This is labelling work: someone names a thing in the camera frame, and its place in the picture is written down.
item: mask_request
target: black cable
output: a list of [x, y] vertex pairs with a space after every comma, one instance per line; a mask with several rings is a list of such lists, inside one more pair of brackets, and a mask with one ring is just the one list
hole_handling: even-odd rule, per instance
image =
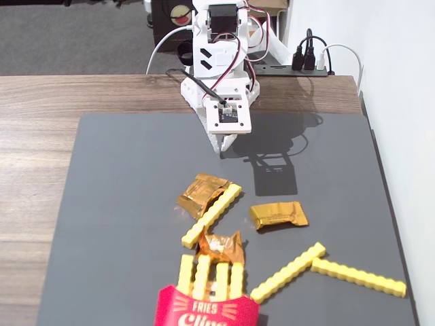
[[186, 12], [184, 15], [174, 17], [174, 16], [171, 16], [170, 14], [167, 13], [167, 11], [166, 11], [166, 9], [165, 9], [165, 7], [164, 7], [164, 5], [163, 5], [163, 3], [166, 2], [167, 7], [168, 7], [168, 6], [169, 6], [169, 0], [160, 0], [160, 1], [161, 1], [161, 4], [162, 4], [162, 12], [163, 12], [163, 14], [164, 14], [166, 17], [170, 18], [170, 19], [184, 18], [184, 17], [186, 17], [188, 14], [190, 14], [190, 12], [192, 12], [192, 10], [193, 10], [193, 8], [190, 8], [190, 9], [188, 10], [188, 12]]
[[[306, 40], [308, 40], [308, 39], [318, 39], [319, 41], [321, 41], [323, 44], [324, 44], [324, 46], [328, 46], [328, 44], [326, 44], [326, 42], [324, 41], [324, 39], [322, 39], [321, 37], [318, 37], [318, 36], [307, 36], [307, 37], [305, 37], [300, 43], [299, 43], [299, 46], [302, 46], [302, 44], [306, 41]], [[331, 55], [330, 55], [330, 53], [329, 53], [329, 49], [326, 49], [326, 53], [328, 54], [328, 62], [329, 62], [329, 72], [328, 72], [328, 74], [334, 74], [334, 72], [332, 71], [332, 63], [331, 63]]]
[[199, 87], [201, 87], [201, 89], [204, 92], [206, 92], [208, 95], [210, 95], [213, 98], [216, 98], [219, 101], [219, 104], [226, 106], [226, 101], [222, 97], [217, 95], [214, 91], [212, 91], [210, 88], [208, 88], [201, 80], [195, 78], [193, 75], [189, 74], [187, 71], [184, 71], [183, 69], [168, 69], [166, 74], [170, 76], [170, 72], [172, 71], [177, 71], [179, 73], [182, 73], [187, 78], [191, 79], [194, 83], [196, 83]]
[[[307, 37], [313, 36], [313, 31], [311, 29], [307, 29]], [[307, 56], [308, 47], [313, 46], [313, 39], [307, 39], [307, 44], [305, 46], [305, 54], [304, 57]]]

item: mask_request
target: robotic arm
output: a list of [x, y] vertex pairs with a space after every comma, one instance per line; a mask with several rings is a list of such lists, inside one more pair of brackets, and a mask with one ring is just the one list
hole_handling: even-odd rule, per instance
[[[238, 134], [251, 132], [249, 106], [260, 93], [254, 75], [244, 70], [248, 52], [248, 9], [243, 0], [193, 0], [193, 68], [195, 78], [224, 102], [205, 94], [190, 78], [181, 95], [199, 116], [216, 153], [226, 151]], [[218, 135], [224, 135], [222, 144]]]

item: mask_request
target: red wire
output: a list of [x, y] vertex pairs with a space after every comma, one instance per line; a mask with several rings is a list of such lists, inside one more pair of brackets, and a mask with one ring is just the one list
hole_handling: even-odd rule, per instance
[[256, 48], [257, 46], [259, 46], [261, 44], [261, 42], [263, 42], [264, 31], [263, 31], [263, 28], [261, 27], [261, 22], [255, 16], [249, 15], [248, 18], [251, 18], [252, 20], [255, 20], [257, 22], [257, 24], [258, 24], [258, 27], [261, 30], [261, 40], [260, 40], [260, 42], [258, 42], [257, 45], [255, 45], [255, 46], [249, 46], [249, 49], [252, 49], [252, 48]]
[[245, 61], [246, 61], [247, 67], [248, 67], [249, 71], [251, 71], [251, 75], [252, 75], [252, 85], [251, 85], [251, 90], [250, 90], [250, 92], [252, 92], [252, 90], [254, 89], [254, 85], [256, 83], [256, 80], [257, 80], [256, 73], [254, 71], [254, 68], [252, 67], [252, 64], [248, 60], [245, 60]]
[[270, 17], [270, 15], [268, 14], [268, 12], [266, 10], [254, 7], [253, 5], [250, 5], [247, 1], [245, 1], [245, 3], [246, 3], [246, 5], [249, 6], [250, 9], [252, 9], [252, 10], [254, 10], [256, 12], [265, 13], [266, 16], [267, 16], [267, 24], [266, 24], [266, 52], [264, 53], [264, 56], [259, 58], [259, 59], [252, 59], [252, 60], [249, 59], [249, 58], [246, 58], [246, 60], [248, 60], [250, 62], [257, 62], [257, 61], [260, 61], [260, 60], [266, 58], [266, 55], [267, 55], [268, 50], [269, 50], [269, 31], [270, 31], [270, 28], [271, 28], [271, 17]]

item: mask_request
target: orange candy wrapper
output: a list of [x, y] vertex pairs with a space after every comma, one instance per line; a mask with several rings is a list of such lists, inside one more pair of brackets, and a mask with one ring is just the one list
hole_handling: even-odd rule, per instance
[[200, 219], [213, 202], [228, 189], [230, 181], [199, 173], [187, 190], [178, 196], [177, 203], [184, 207], [191, 216]]
[[245, 264], [245, 254], [241, 240], [241, 232], [232, 236], [218, 236], [208, 234], [205, 229], [198, 238], [198, 252], [196, 256], [209, 255], [213, 263], [241, 263]]

